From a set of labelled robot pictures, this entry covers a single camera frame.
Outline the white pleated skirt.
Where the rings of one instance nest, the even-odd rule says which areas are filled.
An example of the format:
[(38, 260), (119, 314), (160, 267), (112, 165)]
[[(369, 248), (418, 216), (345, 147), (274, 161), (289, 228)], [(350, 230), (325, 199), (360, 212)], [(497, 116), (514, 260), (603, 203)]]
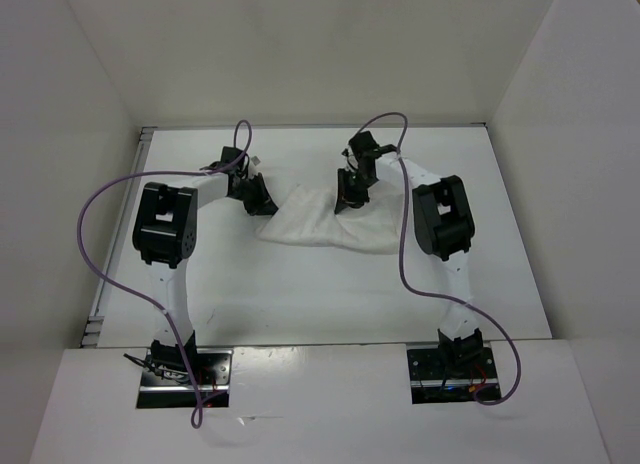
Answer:
[(262, 241), (289, 246), (393, 255), (399, 247), (402, 207), (402, 195), (381, 191), (363, 207), (336, 214), (331, 189), (297, 185), (276, 214), (255, 226), (255, 235)]

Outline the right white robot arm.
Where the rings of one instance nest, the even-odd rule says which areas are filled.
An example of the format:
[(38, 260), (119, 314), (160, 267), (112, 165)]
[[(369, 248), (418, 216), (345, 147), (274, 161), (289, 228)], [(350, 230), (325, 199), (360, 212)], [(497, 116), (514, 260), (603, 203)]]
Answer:
[(435, 294), (449, 302), (438, 328), (438, 364), (447, 377), (462, 376), (484, 345), (468, 305), (475, 223), (462, 179), (401, 158), (396, 146), (379, 145), (369, 131), (352, 137), (342, 155), (346, 164), (337, 171), (336, 214), (363, 207), (370, 201), (369, 189), (380, 181), (403, 191), (400, 250), (420, 250), (445, 285)]

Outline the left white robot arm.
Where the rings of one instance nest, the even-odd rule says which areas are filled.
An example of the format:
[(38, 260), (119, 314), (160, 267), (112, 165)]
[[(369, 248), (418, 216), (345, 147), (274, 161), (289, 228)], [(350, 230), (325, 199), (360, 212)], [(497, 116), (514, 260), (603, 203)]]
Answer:
[(198, 211), (217, 200), (243, 203), (250, 216), (278, 210), (258, 159), (225, 147), (221, 159), (194, 176), (144, 185), (133, 229), (134, 248), (146, 264), (151, 298), (160, 305), (148, 366), (164, 370), (176, 383), (192, 381), (199, 371), (195, 330), (188, 311), (188, 260), (197, 242)]

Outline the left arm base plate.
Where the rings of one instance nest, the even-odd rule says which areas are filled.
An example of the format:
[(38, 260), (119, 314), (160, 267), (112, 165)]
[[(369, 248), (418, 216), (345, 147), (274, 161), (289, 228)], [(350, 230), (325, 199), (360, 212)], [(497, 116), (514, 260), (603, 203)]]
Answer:
[[(195, 380), (205, 408), (229, 405), (233, 350), (201, 348), (198, 350)], [(164, 365), (150, 365), (151, 352), (142, 367), (137, 409), (193, 408), (196, 394), (185, 370)]]

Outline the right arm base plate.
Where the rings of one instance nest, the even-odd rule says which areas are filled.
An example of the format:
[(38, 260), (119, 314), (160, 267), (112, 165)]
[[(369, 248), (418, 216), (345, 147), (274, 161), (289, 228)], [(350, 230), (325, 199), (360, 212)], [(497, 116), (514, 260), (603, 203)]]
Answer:
[(502, 397), (493, 353), (485, 346), (480, 357), (461, 370), (445, 368), (435, 344), (406, 349), (412, 403), (440, 404), (481, 401)]

